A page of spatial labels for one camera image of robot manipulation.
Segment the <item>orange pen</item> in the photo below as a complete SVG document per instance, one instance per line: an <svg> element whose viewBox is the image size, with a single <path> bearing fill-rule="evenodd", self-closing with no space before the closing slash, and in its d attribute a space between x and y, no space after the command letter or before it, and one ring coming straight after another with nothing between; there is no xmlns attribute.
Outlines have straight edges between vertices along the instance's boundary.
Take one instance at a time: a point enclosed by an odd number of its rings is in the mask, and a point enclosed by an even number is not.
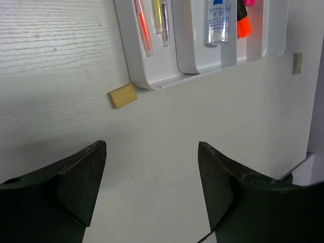
<svg viewBox="0 0 324 243"><path fill-rule="evenodd" d="M149 29L147 26L144 5L141 0L133 0L135 6L135 12L137 15L137 21L143 41L144 50L147 57L152 56L151 39L149 35Z"/></svg>

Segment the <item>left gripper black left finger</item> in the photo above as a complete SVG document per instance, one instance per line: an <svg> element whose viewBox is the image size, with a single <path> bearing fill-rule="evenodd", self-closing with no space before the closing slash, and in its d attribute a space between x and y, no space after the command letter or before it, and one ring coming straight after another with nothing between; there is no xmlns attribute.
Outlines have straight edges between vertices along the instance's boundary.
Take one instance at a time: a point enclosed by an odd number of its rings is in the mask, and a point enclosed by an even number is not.
<svg viewBox="0 0 324 243"><path fill-rule="evenodd" d="M1 184L1 242L82 242L106 163L106 143Z"/></svg>

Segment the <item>small blue-capped bottle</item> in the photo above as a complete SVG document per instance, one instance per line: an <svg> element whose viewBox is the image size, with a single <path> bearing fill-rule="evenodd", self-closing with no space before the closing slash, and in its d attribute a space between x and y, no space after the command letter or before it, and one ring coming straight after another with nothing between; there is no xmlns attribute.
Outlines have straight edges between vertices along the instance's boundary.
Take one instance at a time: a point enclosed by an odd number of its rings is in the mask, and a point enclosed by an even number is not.
<svg viewBox="0 0 324 243"><path fill-rule="evenodd" d="M227 43L231 6L228 0L208 1L207 45Z"/></svg>

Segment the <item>white eraser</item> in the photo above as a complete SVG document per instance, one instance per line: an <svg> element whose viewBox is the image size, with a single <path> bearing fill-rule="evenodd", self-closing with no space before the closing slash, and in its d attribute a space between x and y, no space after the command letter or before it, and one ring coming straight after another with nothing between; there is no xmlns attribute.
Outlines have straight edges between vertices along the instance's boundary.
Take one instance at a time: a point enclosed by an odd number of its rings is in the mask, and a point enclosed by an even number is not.
<svg viewBox="0 0 324 243"><path fill-rule="evenodd" d="M295 53L294 54L293 70L292 70L293 75L301 73L302 58L303 58L303 53Z"/></svg>

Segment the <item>pink highlighter black cap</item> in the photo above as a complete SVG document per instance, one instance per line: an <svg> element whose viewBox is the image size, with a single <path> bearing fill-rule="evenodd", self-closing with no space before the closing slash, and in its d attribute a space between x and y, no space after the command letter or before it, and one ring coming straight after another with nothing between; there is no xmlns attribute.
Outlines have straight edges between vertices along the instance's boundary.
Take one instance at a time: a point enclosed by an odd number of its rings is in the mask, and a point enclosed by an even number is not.
<svg viewBox="0 0 324 243"><path fill-rule="evenodd" d="M255 0L244 0L245 6L252 6L255 4Z"/></svg>

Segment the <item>yellow pen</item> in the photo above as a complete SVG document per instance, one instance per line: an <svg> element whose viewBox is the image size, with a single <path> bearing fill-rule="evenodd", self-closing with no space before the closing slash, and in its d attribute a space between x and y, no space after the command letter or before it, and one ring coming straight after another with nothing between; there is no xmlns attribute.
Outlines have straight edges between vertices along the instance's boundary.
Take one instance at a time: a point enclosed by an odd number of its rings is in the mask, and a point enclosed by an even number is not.
<svg viewBox="0 0 324 243"><path fill-rule="evenodd" d="M155 26L156 26L156 33L162 33L162 17L161 17L161 3L160 0L152 0L153 10L154 10L154 17L155 17Z"/></svg>

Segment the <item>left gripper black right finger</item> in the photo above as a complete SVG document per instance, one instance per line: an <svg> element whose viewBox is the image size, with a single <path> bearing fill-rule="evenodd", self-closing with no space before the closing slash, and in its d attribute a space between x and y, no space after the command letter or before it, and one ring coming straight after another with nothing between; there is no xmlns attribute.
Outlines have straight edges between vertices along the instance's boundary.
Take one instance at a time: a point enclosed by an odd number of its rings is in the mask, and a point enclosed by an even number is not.
<svg viewBox="0 0 324 243"><path fill-rule="evenodd" d="M198 167L217 242L323 242L323 183L273 179L198 145Z"/></svg>

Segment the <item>grey pen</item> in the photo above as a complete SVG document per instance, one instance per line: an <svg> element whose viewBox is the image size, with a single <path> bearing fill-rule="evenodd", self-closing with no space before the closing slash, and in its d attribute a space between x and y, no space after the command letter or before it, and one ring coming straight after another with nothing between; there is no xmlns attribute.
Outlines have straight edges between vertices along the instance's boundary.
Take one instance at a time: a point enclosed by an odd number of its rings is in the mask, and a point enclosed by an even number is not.
<svg viewBox="0 0 324 243"><path fill-rule="evenodd" d="M169 13L168 13L168 1L161 0L161 15L162 15L162 37L164 47L170 44L170 26L169 26Z"/></svg>

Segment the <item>orange highlighter black cap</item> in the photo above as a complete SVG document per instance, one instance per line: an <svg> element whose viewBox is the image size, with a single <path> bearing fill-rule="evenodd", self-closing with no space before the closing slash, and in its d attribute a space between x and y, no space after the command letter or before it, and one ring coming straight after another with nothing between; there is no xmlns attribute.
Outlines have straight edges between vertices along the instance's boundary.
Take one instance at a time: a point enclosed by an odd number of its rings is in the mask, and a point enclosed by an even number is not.
<svg viewBox="0 0 324 243"><path fill-rule="evenodd" d="M237 0L237 36L247 37L252 32L244 0Z"/></svg>

